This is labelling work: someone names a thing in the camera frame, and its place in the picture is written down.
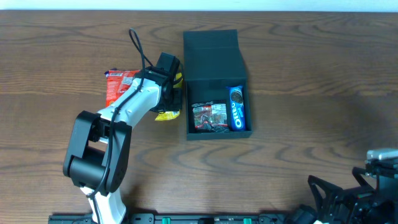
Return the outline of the yellow snack packet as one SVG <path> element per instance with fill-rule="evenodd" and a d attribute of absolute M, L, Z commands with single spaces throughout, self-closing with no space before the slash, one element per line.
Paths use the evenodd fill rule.
<path fill-rule="evenodd" d="M 181 88 L 183 83 L 182 73 L 177 73 L 175 78 L 174 89 Z M 180 115 L 180 110 L 178 111 L 166 111 L 157 115 L 155 121 L 170 121 L 178 118 Z"/>

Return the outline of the black snack packet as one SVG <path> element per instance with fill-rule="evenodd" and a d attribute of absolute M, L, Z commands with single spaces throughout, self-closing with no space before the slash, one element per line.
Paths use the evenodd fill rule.
<path fill-rule="evenodd" d="M 227 133 L 228 116 L 225 100 L 192 104 L 195 130 L 200 133 Z"/>

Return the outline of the black box with lid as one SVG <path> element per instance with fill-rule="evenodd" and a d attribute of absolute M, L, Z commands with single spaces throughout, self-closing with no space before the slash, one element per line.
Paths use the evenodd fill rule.
<path fill-rule="evenodd" d="M 188 140 L 239 139 L 252 134 L 248 70 L 234 30 L 185 31 L 183 33 L 184 82 Z M 195 129 L 192 105 L 209 101 L 226 104 L 227 124 L 234 124 L 228 88 L 242 86 L 245 129 L 227 133 L 200 133 Z"/>

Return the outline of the blue Oreo packet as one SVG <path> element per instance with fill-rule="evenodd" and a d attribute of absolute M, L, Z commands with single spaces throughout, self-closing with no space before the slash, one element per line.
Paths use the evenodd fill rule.
<path fill-rule="evenodd" d="M 227 86 L 231 109 L 231 128 L 233 131 L 246 130 L 243 86 Z"/>

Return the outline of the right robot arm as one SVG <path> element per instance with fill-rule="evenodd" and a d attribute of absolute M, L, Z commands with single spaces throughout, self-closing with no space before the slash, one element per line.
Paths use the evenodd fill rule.
<path fill-rule="evenodd" d="M 350 189 L 310 175 L 316 207 L 301 205 L 284 223 L 397 224 L 397 172 L 355 167 L 352 175 L 359 185 Z"/>

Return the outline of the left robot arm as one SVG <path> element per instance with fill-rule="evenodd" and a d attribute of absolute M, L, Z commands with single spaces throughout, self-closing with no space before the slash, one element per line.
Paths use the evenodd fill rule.
<path fill-rule="evenodd" d="M 119 187 L 126 174 L 131 133 L 149 111 L 175 111 L 182 106 L 181 65 L 150 66 L 114 103 L 97 113 L 82 111 L 73 125 L 63 174 L 80 188 L 92 209 L 91 223 L 122 223 L 127 208 Z"/>

